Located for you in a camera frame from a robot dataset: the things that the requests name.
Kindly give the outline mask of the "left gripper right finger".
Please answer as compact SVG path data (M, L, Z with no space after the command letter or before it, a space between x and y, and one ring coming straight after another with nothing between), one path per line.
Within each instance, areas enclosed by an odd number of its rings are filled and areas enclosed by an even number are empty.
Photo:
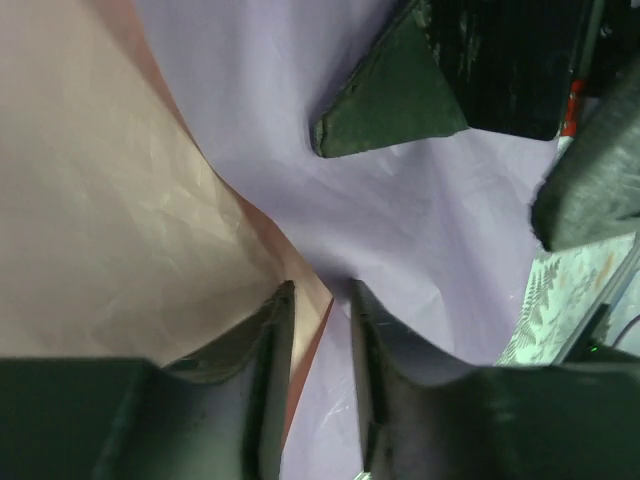
M469 364L392 315L361 280L351 327L360 441L374 479L475 479Z

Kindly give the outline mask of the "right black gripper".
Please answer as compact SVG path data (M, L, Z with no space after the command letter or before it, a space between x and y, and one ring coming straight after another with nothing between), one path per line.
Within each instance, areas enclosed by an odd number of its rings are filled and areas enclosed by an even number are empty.
M315 122L313 150L337 158L468 125L548 141L572 83L638 48L636 1L401 1ZM530 224L548 252L639 231L637 64L550 169Z

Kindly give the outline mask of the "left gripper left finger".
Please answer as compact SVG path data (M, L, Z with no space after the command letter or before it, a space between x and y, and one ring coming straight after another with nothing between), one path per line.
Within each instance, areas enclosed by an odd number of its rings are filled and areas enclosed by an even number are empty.
M187 478L278 478L295 313L295 285L285 281L245 320L167 366L195 388L181 444Z

